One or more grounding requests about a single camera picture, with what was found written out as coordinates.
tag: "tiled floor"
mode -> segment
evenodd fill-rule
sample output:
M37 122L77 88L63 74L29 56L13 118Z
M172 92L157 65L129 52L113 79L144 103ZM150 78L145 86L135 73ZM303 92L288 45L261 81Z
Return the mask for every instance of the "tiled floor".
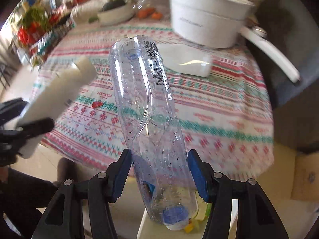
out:
M2 94L1 101L19 96L27 100L36 74L36 71L30 73L30 68L23 67L11 81L11 88ZM290 238L303 238L318 216L315 211L319 203L290 199L296 152L276 144L274 155L275 164L260 176L258 182L273 203ZM31 158L20 158L12 168L38 178L55 181L60 158L61 156L53 150L39 145ZM97 173L96 170L84 166L78 165L77 168L79 178L82 180L89 179ZM114 224L121 238L136 238L143 211L144 206L136 182L133 178L128 179L121 198L115 204L111 204ZM84 207L84 220L85 228L89 230L87 205ZM234 238L235 230L234 226L230 238Z

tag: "white plastic bottle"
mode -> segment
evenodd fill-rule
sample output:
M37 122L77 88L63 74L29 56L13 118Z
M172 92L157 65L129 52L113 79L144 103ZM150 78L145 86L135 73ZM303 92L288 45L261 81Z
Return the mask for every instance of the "white plastic bottle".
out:
M181 127L162 58L146 36L124 38L109 54L115 100L150 218L171 230L197 209Z
M17 126L28 124L47 117L56 120L76 99L80 88L95 79L95 67L87 57L81 57L77 62L59 73L45 89L28 104L20 115ZM43 136L29 139L19 153L23 158L29 158Z

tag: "clear plastic bottle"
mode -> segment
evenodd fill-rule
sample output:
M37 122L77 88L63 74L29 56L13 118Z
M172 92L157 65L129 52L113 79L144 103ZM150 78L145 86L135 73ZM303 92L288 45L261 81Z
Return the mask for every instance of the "clear plastic bottle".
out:
M162 58L147 36L124 38L109 54L115 100L150 218L179 230L197 209L181 127Z

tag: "cardboard box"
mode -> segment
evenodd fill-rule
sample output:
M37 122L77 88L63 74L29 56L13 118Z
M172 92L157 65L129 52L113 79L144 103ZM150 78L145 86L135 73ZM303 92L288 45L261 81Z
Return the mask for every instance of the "cardboard box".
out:
M296 157L291 198L319 201L319 153Z

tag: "striped tablecloth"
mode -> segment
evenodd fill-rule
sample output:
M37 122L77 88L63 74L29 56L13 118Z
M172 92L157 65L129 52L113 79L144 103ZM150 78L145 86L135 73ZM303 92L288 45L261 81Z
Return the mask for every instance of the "striped tablecloth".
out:
M94 23L70 31L42 66L32 98L56 73L82 55L93 63L98 77L81 89L42 144L101 170L118 159L125 141L107 57L117 40L140 34L156 43L186 44L213 57L208 78L167 70L186 149L196 149L203 161L232 179L246 180L264 172L274 160L273 120L255 60L243 45L212 50L186 41L173 33L169 22L132 19L117 26L100 28ZM97 100L104 104L94 109L91 105Z

